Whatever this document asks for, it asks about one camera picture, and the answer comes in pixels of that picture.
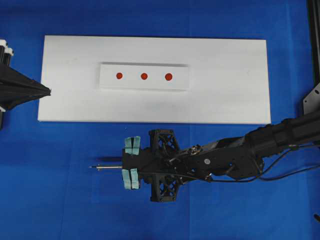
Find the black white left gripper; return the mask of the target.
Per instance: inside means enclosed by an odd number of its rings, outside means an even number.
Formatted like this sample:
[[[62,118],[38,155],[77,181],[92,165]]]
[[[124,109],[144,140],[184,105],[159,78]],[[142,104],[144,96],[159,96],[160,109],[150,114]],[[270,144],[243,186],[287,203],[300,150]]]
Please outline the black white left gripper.
[[[51,90],[10,67],[14,51],[6,40],[0,40],[0,129],[3,128],[4,112],[18,105],[51,95]],[[45,91],[45,93],[12,93],[12,87],[24,87]]]

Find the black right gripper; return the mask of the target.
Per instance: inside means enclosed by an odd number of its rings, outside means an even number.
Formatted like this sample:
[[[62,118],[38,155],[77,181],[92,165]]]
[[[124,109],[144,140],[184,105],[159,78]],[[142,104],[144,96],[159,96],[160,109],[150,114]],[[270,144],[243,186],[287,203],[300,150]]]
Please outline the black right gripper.
[[[171,129],[149,131],[150,146],[140,152],[141,137],[124,139],[122,150],[122,180],[126,190],[138,190],[141,181],[151,186],[150,201],[174,202],[177,199],[181,177],[177,173],[180,162],[179,144]]]

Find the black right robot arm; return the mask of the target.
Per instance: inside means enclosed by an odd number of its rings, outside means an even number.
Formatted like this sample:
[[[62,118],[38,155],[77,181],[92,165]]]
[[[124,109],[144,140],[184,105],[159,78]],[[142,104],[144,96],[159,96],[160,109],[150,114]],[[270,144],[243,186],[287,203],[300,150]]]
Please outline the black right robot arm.
[[[265,174],[264,158],[297,150],[320,139],[320,113],[287,118],[259,127],[242,137],[224,138],[181,149],[171,129],[149,132],[150,146],[139,136],[128,137],[122,150],[122,179],[127,190],[141,182],[151,186],[151,201],[173,202],[181,185],[228,176],[230,182],[249,182]]]

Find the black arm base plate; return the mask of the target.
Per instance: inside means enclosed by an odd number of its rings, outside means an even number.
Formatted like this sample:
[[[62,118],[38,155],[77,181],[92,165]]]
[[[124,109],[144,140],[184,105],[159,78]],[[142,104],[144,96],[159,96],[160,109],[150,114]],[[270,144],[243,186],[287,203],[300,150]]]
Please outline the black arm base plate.
[[[320,83],[318,83],[303,99],[303,114],[310,114],[320,110]]]

